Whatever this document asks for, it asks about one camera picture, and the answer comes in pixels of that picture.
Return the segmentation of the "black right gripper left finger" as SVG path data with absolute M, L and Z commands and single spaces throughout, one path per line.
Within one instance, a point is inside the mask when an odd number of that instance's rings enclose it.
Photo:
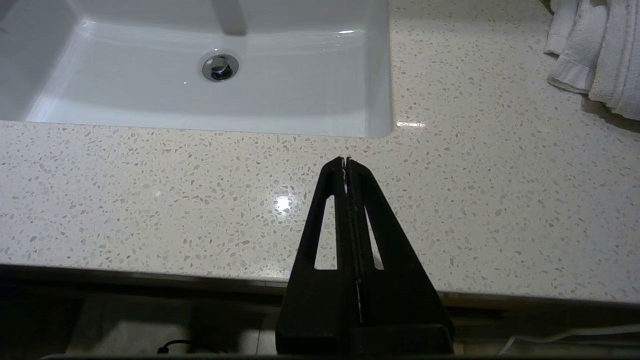
M 318 176 L 282 304 L 292 330 L 338 330 L 360 323 L 357 216 L 350 158 L 337 157 Z M 327 201 L 334 203 L 335 269 L 317 269 Z

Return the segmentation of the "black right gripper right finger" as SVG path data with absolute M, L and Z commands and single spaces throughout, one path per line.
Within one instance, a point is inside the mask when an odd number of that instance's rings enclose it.
M 429 326 L 453 322 L 372 171 L 347 160 L 361 319 L 372 326 Z

